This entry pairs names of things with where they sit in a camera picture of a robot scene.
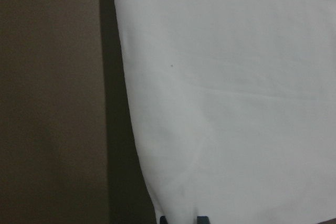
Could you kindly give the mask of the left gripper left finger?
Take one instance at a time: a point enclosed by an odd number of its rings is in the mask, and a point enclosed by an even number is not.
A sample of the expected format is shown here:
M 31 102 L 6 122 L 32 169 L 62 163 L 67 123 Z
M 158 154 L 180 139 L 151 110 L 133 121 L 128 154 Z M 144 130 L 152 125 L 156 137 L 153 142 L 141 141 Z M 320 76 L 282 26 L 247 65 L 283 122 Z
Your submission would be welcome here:
M 165 216 L 160 217 L 160 224 L 167 224 L 167 219 Z

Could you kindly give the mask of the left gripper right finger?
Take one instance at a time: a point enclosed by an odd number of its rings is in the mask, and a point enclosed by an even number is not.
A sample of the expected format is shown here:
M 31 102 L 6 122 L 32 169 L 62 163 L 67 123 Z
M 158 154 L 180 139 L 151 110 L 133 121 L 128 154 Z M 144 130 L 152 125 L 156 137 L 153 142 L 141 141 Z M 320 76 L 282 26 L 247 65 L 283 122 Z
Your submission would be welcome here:
M 209 224 L 209 217 L 208 216 L 197 216 L 196 223 L 197 224 Z

